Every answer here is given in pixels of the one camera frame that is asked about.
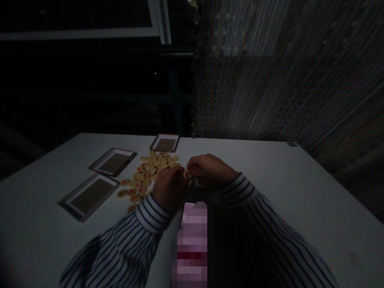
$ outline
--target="shirt cuff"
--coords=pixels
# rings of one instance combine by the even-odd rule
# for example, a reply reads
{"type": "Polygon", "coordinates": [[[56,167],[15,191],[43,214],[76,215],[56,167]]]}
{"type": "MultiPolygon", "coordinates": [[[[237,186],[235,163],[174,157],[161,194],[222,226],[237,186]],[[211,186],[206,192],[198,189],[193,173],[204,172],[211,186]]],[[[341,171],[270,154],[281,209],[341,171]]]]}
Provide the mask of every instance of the shirt cuff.
{"type": "Polygon", "coordinates": [[[160,234],[170,218],[150,193],[135,209],[136,217],[142,226],[152,234],[160,234]]]}
{"type": "Polygon", "coordinates": [[[220,200],[227,207],[237,208],[254,200],[257,193],[255,186],[240,173],[220,190],[220,200]]]}

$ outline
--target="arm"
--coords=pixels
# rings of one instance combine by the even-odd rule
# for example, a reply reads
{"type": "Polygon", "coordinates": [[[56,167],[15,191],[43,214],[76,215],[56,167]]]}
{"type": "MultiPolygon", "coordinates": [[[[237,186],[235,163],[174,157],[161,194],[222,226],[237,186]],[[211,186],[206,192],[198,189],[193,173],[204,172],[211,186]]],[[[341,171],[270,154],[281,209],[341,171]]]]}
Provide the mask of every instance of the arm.
{"type": "Polygon", "coordinates": [[[277,287],[338,287],[318,252],[278,216],[242,173],[215,156],[203,156],[192,158],[188,171],[217,185],[227,183],[220,189],[220,199],[232,215],[237,235],[241,235],[236,242],[244,263],[257,267],[253,269],[254,281],[277,287]]]}
{"type": "Polygon", "coordinates": [[[115,226],[92,239],[72,259],[60,278],[60,287],[144,287],[159,235],[186,183],[172,186],[181,167],[162,170],[153,192],[115,226]]]}

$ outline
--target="white table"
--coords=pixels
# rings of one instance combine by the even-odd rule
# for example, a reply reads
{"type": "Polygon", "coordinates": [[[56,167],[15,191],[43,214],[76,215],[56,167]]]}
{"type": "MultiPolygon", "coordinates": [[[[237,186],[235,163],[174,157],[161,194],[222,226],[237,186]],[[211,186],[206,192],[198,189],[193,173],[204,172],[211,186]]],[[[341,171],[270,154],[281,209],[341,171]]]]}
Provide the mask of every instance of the white table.
{"type": "MultiPolygon", "coordinates": [[[[12,287],[55,287],[92,237],[127,210],[112,195],[85,223],[58,204],[93,174],[88,166],[112,147],[138,153],[117,177],[130,178],[153,136],[80,134],[0,183],[0,260],[12,287]]],[[[341,287],[384,286],[384,226],[302,148],[285,142],[181,138],[176,154],[212,153],[242,171],[275,210],[324,257],[341,287]]],[[[160,241],[147,287],[169,287],[177,215],[160,241]]]]}

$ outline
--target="striped shirt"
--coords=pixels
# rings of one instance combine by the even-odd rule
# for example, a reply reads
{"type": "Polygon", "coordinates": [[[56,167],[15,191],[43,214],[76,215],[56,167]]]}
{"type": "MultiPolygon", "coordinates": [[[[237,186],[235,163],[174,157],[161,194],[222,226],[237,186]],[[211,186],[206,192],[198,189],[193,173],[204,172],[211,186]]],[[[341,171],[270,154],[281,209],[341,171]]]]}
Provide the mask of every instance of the striped shirt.
{"type": "MultiPolygon", "coordinates": [[[[236,223],[239,247],[246,247],[250,278],[259,286],[338,287],[331,270],[308,242],[274,212],[240,173],[220,191],[236,223]]],[[[60,287],[144,287],[159,234],[170,219],[152,194],[115,226],[74,256],[60,287]]]]}

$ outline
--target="smartphone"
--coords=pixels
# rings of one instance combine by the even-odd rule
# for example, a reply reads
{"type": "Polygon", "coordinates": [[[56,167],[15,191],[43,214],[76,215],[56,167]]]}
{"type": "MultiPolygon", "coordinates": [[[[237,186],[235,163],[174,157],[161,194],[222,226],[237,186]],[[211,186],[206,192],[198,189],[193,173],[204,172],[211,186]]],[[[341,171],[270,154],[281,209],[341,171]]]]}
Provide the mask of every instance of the smartphone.
{"type": "Polygon", "coordinates": [[[185,202],[184,203],[183,216],[181,217],[180,227],[182,226],[182,224],[186,220],[188,212],[192,209],[193,206],[195,206],[195,204],[196,203],[192,203],[192,202],[185,202]]]}

